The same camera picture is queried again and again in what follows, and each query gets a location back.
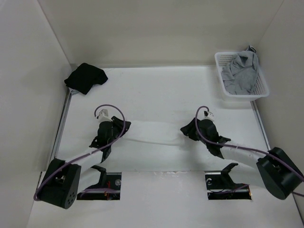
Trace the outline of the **white tank top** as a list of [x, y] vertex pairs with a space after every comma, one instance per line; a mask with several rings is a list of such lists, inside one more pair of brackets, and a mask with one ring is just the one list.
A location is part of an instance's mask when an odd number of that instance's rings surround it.
[[164, 122], [132, 121], [123, 139], [168, 146], [180, 146], [185, 143], [185, 136], [178, 125]]

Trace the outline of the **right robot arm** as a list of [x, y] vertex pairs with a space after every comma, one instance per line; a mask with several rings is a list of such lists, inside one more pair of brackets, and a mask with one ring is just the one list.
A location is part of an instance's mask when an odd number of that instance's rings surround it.
[[232, 195], [255, 185], [285, 200], [304, 181], [303, 174], [281, 148], [265, 152], [237, 144], [220, 135], [208, 118], [193, 118], [180, 130], [189, 139], [202, 142], [213, 156], [232, 161], [216, 175], [217, 184], [208, 186], [211, 190], [223, 188], [219, 195]]

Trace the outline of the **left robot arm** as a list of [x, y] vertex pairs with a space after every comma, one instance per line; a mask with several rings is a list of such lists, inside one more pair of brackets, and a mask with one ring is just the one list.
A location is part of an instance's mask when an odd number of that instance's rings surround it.
[[107, 199], [117, 196], [118, 179], [108, 177], [100, 164], [110, 155], [113, 142], [126, 134], [130, 126], [131, 122], [116, 116], [101, 117], [97, 135], [84, 153], [69, 160], [51, 161], [34, 199], [68, 209], [76, 199], [88, 198], [90, 194], [105, 195]]

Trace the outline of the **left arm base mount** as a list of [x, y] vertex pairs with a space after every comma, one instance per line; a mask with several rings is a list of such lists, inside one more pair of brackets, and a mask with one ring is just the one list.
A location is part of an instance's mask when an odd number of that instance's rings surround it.
[[77, 200], [119, 200], [121, 185], [121, 173], [108, 173], [95, 165], [81, 175]]

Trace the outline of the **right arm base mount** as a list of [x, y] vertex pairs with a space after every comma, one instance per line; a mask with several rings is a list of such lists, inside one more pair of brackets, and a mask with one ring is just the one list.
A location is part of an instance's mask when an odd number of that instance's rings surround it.
[[248, 184], [235, 183], [230, 172], [237, 163], [231, 163], [221, 171], [205, 173], [207, 197], [209, 200], [251, 200]]

